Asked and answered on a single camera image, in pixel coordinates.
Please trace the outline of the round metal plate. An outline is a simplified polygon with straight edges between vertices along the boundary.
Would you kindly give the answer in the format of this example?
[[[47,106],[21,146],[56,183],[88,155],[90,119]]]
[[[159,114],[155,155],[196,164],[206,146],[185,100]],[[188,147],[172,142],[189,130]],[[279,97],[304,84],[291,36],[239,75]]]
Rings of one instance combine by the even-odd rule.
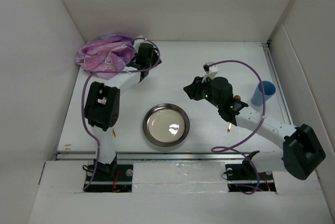
[[[145,137],[158,147],[174,147],[188,136],[190,120],[187,113],[174,104],[158,104],[147,111],[142,129]]]

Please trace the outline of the gold spoon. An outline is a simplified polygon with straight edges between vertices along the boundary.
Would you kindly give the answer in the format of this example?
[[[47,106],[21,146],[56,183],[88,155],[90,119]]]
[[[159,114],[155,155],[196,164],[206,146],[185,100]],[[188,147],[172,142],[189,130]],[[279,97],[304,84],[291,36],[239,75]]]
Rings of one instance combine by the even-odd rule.
[[[241,100],[241,97],[239,95],[235,95],[234,98],[237,100]],[[228,125],[227,133],[231,131],[231,127],[232,127],[232,123],[230,122]]]

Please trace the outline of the blue plastic cup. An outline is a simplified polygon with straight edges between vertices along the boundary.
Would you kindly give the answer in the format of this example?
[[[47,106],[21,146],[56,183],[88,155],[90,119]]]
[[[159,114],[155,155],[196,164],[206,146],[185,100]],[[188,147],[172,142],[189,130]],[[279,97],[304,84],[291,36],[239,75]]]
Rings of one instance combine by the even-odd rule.
[[[251,98],[251,103],[255,106],[263,105],[263,99],[265,101],[270,99],[276,93],[275,85],[270,81],[262,81],[260,82],[253,93]]]

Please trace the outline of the purple pink printed cloth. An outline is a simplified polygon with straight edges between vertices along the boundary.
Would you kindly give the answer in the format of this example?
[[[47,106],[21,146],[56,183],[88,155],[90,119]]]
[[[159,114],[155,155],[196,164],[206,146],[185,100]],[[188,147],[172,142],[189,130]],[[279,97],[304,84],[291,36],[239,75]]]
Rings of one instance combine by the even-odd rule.
[[[100,71],[96,76],[109,80],[134,58],[136,51],[132,41],[130,34],[104,35],[81,47],[74,63],[88,74]]]

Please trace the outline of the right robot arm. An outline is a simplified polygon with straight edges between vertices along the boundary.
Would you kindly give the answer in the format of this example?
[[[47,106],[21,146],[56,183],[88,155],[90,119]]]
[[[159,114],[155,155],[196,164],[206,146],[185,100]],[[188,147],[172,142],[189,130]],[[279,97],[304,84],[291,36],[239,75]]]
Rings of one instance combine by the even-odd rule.
[[[205,99],[218,108],[221,118],[233,125],[255,130],[258,135],[280,148],[275,153],[258,153],[242,166],[246,178],[261,172],[286,171],[299,180],[307,177],[323,162],[326,154],[312,127],[287,125],[262,116],[248,104],[233,97],[232,86],[224,77],[203,81],[194,78],[183,88],[192,100]]]

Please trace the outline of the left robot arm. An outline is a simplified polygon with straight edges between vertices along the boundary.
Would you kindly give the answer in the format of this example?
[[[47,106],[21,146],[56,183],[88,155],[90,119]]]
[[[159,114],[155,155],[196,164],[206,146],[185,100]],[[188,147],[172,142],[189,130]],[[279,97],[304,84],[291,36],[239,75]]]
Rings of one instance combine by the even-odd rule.
[[[82,123],[87,134],[96,141],[97,145],[93,165],[83,167],[89,179],[84,189],[87,189],[94,181],[112,181],[117,177],[117,154],[107,130],[113,129],[118,120],[121,94],[140,83],[148,76],[151,69],[161,63],[158,46],[146,38],[139,37],[138,39],[143,42],[139,44],[138,52],[124,70],[119,72],[94,71],[84,83],[81,98]],[[110,79],[112,86],[95,81],[91,83],[86,93],[90,79],[101,73],[115,74]]]

